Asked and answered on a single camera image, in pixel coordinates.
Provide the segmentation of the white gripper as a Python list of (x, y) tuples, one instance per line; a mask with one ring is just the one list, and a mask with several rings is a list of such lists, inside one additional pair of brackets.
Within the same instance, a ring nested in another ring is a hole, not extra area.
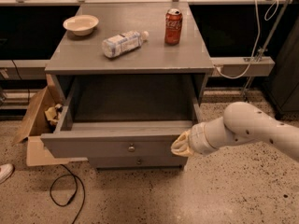
[(191, 132), (183, 132), (174, 141), (171, 149), (174, 155), (180, 157), (191, 157), (194, 155), (194, 152), (206, 156), (215, 151), (217, 149), (210, 145), (206, 139), (204, 122), (193, 125)]

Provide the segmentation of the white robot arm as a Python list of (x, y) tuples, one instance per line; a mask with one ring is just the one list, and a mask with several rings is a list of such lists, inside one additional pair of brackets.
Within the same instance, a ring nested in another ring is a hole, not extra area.
[(228, 105), (220, 118), (193, 125), (171, 145), (171, 152), (181, 157), (209, 155), (221, 147), (255, 142), (265, 142), (299, 161), (299, 129), (244, 102)]

